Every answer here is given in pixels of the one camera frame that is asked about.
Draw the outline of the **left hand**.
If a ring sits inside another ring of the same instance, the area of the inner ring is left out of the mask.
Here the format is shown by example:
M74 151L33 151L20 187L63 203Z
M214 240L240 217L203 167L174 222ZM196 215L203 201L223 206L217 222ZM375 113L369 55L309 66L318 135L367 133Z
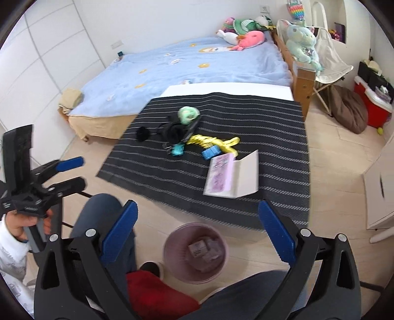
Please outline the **left hand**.
M49 209L47 211L47 217L43 220L43 230L46 235L51 232L51 219L53 216L53 211ZM33 227L37 225L38 218L27 216L17 211L10 211L5 215L5 224L8 231L12 234L18 241L26 241L27 235L24 231L25 227Z

